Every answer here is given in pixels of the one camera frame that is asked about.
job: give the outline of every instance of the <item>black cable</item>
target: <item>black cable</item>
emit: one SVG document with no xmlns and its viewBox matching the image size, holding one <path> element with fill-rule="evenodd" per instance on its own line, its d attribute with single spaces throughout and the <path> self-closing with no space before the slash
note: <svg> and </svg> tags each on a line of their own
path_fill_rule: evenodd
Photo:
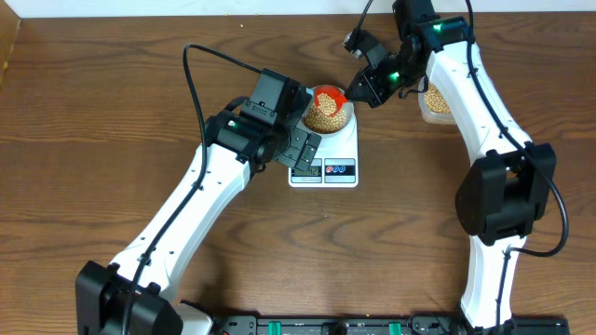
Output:
<svg viewBox="0 0 596 335">
<path fill-rule="evenodd" d="M 469 30 L 468 30 L 469 36 L 467 39 L 467 67 L 469 68 L 469 75 L 471 76 L 472 80 L 474 81 L 474 86 L 476 86 L 476 89 L 478 90 L 478 93 L 480 94 L 482 101 L 484 102 L 484 105 L 486 105 L 486 109 L 491 114 L 491 117 L 493 118 L 494 122 L 496 123 L 496 126 L 501 131 L 501 134 L 503 134 L 503 136 L 505 136 L 505 138 L 509 142 L 511 142 L 511 144 L 513 144 L 513 146 L 515 146 L 515 148 L 518 149 L 523 154 L 523 157 L 525 158 L 525 160 L 535 168 L 535 171 L 538 173 L 538 175 L 549 186 L 550 190 L 552 191 L 552 194 L 555 197 L 555 200 L 557 201 L 557 205 L 559 206 L 559 211 L 561 212 L 561 221 L 562 221 L 561 239 L 559 240 L 559 244 L 557 244 L 557 246 L 555 248 L 553 248 L 552 250 L 550 250 L 550 251 L 533 251 L 533 250 L 526 249 L 526 248 L 512 248 L 512 247 L 509 247 L 506 249 L 505 260 L 504 260 L 504 264 L 503 264 L 503 271 L 501 272 L 501 282 L 499 285 L 499 292 L 498 292 L 497 299 L 496 299 L 496 326 L 494 329 L 498 332 L 498 330 L 500 329 L 500 323 L 501 323 L 501 320 L 500 320 L 501 299 L 503 298 L 503 289 L 505 286 L 505 278 L 507 276 L 507 265 L 508 265 L 509 259 L 511 258 L 511 252 L 519 252 L 519 253 L 523 253 L 526 255 L 530 255 L 530 256 L 534 256 L 534 257 L 542 257 L 542 258 L 552 257 L 552 256 L 558 254 L 565 246 L 565 243 L 567 242 L 567 238 L 569 237 L 569 217 L 567 215 L 567 209 L 565 207 L 565 204 L 562 201 L 561 193 L 559 192 L 559 189 L 557 189 L 557 186 L 555 185 L 555 183 L 552 181 L 551 178 L 549 178 L 544 173 L 544 171 L 542 171 L 541 168 L 539 168 L 539 166 L 536 163 L 536 161 L 534 160 L 534 158 L 517 141 L 515 141 L 515 139 L 511 136 L 511 134 L 509 134 L 508 128 L 503 125 L 503 123 L 499 119 L 498 115 L 494 111 L 493 106 L 491 105 L 488 98 L 486 97 L 484 90 L 482 89 L 480 80 L 478 79 L 478 76 L 476 75 L 477 69 L 474 68 L 474 65 L 472 63 L 472 45 L 474 44 L 474 12 L 472 11 L 472 4 L 470 3 L 470 0 L 466 0 L 466 5 L 467 5 L 467 13 L 469 15 Z"/>
<path fill-rule="evenodd" d="M 159 232 L 157 232 L 156 236 L 153 238 L 153 240 L 149 244 L 149 247 L 147 247 L 147 250 L 141 255 L 141 259 L 139 260 L 139 266 L 137 267 L 137 270 L 134 273 L 132 281 L 130 282 L 127 304 L 125 306 L 124 314 L 122 317 L 122 335 L 129 335 L 130 315 L 132 313 L 132 304 L 133 304 L 132 302 L 134 300 L 134 295 L 135 295 L 135 292 L 137 291 L 137 287 L 139 286 L 139 280 L 141 279 L 142 269 L 151 260 L 151 253 L 156 249 L 157 243 L 159 242 L 161 237 L 166 233 L 166 231 L 171 226 L 171 224 L 174 222 L 174 220 L 176 220 L 176 218 L 178 217 L 180 212 L 184 209 L 186 204 L 188 204 L 188 202 L 193 197 L 193 195 L 195 195 L 196 191 L 203 190 L 201 183 L 203 182 L 203 179 L 205 178 L 205 172 L 207 171 L 207 143 L 204 142 L 204 140 L 205 140 L 205 120 L 203 118 L 203 112 L 201 111 L 201 105 L 198 102 L 198 95 L 196 94 L 195 84 L 193 83 L 193 77 L 190 74 L 190 68 L 188 67 L 188 50 L 190 48 L 199 49 L 199 50 L 208 52 L 212 55 L 223 58 L 224 60 L 229 60 L 229 61 L 233 62 L 234 64 L 241 66 L 245 69 L 251 70 L 253 72 L 256 72 L 257 74 L 261 73 L 261 70 L 255 68 L 253 66 L 250 66 L 249 64 L 246 64 L 240 60 L 235 60 L 235 59 L 233 59 L 227 55 L 224 55 L 223 53 L 221 53 L 219 51 L 213 50 L 211 48 L 203 47 L 203 46 L 196 45 L 196 44 L 187 44 L 186 46 L 184 46 L 184 51 L 183 51 L 184 74 L 186 75 L 186 81 L 188 82 L 188 88 L 190 89 L 190 94 L 193 97 L 193 103 L 195 104 L 196 117 L 198 118 L 198 127 L 199 127 L 200 133 L 201 133 L 201 140 L 203 141 L 201 170 L 198 173 L 198 178 L 196 179 L 196 182 L 193 183 L 190 191 L 188 192 L 188 194 L 186 195 L 184 200 L 180 203 L 180 205 L 178 205 L 178 207 L 174 210 L 174 212 L 171 213 L 171 215 L 169 216 L 169 219 L 166 221 L 166 223 L 164 223 L 164 225 L 161 227 L 161 229 L 159 229 Z"/>
<path fill-rule="evenodd" d="M 369 3 L 366 4 L 366 7 L 364 8 L 364 11 L 362 12 L 362 16 L 360 17 L 360 21 L 358 22 L 358 25 L 356 26 L 356 29 L 355 29 L 356 32 L 360 31 L 360 27 L 362 26 L 362 23 L 364 22 L 364 18 L 366 17 L 366 13 L 369 11 L 369 8 L 371 7 L 372 3 L 373 3 L 373 0 L 369 0 Z"/>
</svg>

